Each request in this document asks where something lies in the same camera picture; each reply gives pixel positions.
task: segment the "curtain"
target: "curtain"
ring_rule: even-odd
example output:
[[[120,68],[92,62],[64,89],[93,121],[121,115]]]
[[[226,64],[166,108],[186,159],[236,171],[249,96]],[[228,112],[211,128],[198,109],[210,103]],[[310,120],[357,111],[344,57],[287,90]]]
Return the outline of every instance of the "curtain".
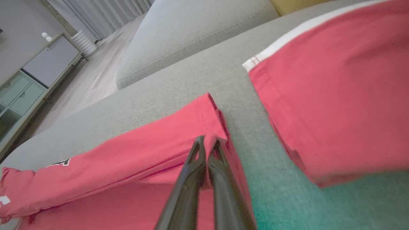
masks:
[[[62,0],[98,39],[149,10],[155,0]]]

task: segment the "drawer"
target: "drawer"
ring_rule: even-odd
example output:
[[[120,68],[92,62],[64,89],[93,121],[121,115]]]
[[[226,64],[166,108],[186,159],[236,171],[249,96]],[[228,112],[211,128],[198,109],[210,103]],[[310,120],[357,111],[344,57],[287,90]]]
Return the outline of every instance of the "drawer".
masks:
[[[0,102],[8,106],[29,84],[30,80],[18,72],[16,76],[0,90]]]
[[[26,90],[24,90],[10,108],[24,115],[42,93],[43,90],[40,87],[31,84]]]

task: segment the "gray cushion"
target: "gray cushion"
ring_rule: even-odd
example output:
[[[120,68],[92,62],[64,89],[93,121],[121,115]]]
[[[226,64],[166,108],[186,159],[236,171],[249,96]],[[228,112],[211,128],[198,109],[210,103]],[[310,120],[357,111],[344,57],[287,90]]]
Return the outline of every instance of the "gray cushion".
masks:
[[[175,63],[38,134],[1,166],[38,169],[67,159],[210,92],[242,161],[260,230],[408,229],[407,172],[318,189],[287,157],[241,67],[303,21],[354,2],[359,0],[298,11]]]
[[[268,0],[156,0],[122,59],[117,86],[277,17]]]

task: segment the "red fabric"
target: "red fabric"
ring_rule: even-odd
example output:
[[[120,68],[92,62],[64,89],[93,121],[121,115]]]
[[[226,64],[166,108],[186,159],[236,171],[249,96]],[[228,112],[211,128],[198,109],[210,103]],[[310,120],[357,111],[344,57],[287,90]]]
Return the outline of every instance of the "red fabric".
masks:
[[[321,187],[409,169],[409,1],[338,16],[249,75],[288,155]]]
[[[0,218],[25,216],[21,230],[153,229],[194,140],[207,155],[225,140],[232,171],[251,209],[247,181],[226,124],[210,94],[154,123],[37,172],[3,168]],[[213,190],[202,190],[199,229],[213,229]]]

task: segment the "wooden floor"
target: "wooden floor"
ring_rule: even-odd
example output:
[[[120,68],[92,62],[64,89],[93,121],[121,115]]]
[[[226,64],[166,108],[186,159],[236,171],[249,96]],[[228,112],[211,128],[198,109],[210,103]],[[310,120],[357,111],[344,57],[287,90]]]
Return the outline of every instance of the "wooden floor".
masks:
[[[115,82],[118,65],[144,17],[139,16],[97,43],[98,50],[89,57],[89,62],[82,61],[66,77],[49,108],[43,108],[37,116],[30,137],[118,91]]]

